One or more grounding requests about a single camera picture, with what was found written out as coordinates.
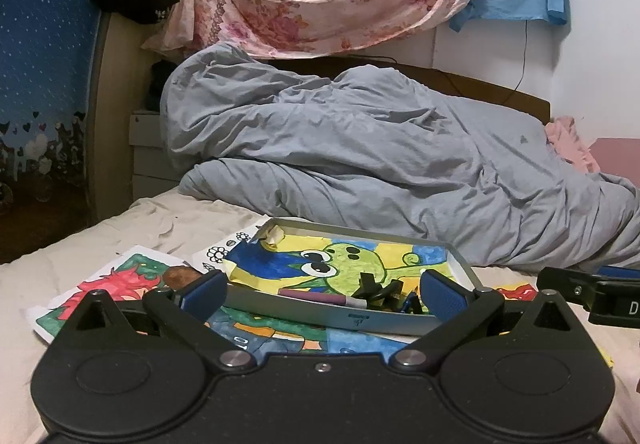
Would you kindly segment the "blue precision screwdriver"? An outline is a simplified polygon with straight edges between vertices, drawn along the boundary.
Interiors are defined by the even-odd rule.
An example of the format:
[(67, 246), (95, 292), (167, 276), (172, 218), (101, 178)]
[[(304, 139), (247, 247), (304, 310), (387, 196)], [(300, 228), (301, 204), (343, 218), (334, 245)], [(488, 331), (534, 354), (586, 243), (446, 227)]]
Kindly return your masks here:
[(408, 295), (405, 295), (399, 301), (397, 312), (402, 314), (423, 314), (423, 305), (419, 295), (415, 291), (410, 291)]

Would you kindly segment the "walnut on painting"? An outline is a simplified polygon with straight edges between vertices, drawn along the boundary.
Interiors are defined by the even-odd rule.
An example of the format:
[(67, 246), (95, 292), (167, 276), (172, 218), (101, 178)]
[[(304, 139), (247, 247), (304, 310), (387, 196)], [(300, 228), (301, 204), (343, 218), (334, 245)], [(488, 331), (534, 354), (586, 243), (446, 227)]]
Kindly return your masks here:
[(175, 265), (163, 273), (164, 284), (172, 290), (180, 290), (201, 277), (201, 273), (189, 265)]

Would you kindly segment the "blue underwater painting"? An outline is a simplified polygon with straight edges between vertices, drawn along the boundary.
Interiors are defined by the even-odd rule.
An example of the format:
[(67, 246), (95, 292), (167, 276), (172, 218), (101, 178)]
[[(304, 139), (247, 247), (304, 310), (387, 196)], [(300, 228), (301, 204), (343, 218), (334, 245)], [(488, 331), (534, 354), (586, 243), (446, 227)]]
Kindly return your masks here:
[(394, 334), (371, 334), (324, 328), (306, 337), (300, 353), (356, 354), (378, 353), (389, 358), (416, 338)]

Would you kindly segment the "silver shallow tray box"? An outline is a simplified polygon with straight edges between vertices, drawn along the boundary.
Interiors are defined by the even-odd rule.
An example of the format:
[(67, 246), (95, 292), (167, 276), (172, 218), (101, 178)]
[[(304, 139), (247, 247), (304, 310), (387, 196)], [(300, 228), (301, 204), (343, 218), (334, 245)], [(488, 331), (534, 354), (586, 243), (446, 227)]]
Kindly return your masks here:
[(454, 247), (266, 218), (209, 247), (230, 282), (227, 305), (348, 331), (421, 336), (445, 318), (448, 283), (482, 283)]

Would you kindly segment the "purple marker pen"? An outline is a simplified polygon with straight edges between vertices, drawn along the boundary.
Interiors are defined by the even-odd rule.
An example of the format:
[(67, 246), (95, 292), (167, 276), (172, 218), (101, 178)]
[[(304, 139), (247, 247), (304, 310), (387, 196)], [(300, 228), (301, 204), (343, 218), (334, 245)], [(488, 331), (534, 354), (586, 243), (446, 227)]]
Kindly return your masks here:
[(367, 308), (367, 301), (344, 295), (315, 293), (314, 291), (304, 291), (296, 289), (281, 288), (278, 290), (280, 297), (323, 303), (324, 305), (338, 305), (339, 307), (349, 307), (356, 309)]

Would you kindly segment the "grey storage boxes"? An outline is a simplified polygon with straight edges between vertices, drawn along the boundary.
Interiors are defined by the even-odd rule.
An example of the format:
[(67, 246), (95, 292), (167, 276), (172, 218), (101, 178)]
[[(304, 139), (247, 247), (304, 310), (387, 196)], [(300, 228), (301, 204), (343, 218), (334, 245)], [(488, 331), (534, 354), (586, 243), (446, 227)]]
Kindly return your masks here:
[(132, 149), (132, 198), (154, 197), (176, 187), (180, 173), (172, 168), (160, 136), (160, 115), (133, 112), (129, 120)]

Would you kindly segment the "pink blanket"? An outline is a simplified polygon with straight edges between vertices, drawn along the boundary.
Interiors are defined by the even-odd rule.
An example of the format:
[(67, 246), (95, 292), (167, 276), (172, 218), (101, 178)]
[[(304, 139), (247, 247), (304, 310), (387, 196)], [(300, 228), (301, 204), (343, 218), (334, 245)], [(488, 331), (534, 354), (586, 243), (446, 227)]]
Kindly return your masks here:
[(597, 173), (600, 166), (590, 149), (580, 140), (573, 117), (562, 116), (544, 126), (548, 142), (556, 154), (582, 173)]

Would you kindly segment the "grey duvet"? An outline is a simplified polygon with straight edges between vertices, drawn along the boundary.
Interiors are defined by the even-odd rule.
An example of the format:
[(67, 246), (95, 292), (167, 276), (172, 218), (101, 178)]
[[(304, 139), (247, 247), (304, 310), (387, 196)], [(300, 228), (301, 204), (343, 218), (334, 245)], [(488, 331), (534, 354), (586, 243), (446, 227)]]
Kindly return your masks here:
[(393, 68), (299, 75), (218, 44), (160, 99), (179, 190), (272, 217), (431, 239), (474, 265), (639, 264), (639, 191), (562, 160), (527, 114)]

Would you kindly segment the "wooden headboard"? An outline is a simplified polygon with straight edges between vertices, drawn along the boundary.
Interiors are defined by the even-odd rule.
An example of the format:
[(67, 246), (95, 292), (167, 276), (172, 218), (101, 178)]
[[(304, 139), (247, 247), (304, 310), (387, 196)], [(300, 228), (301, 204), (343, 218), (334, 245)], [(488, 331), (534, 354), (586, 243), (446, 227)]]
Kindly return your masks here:
[[(119, 15), (106, 16), (100, 23), (87, 120), (87, 175), (94, 221), (118, 215), (134, 202), (130, 116), (137, 111), (160, 115), (144, 107), (144, 95), (154, 85), (162, 86), (174, 69), (174, 64), (140, 48), (145, 32), (144, 26)], [(364, 64), (390, 67), (448, 96), (506, 106), (543, 123), (551, 117), (551, 105), (533, 94), (437, 68), (400, 64), (393, 56), (327, 56), (268, 63), (279, 70), (326, 78)]]

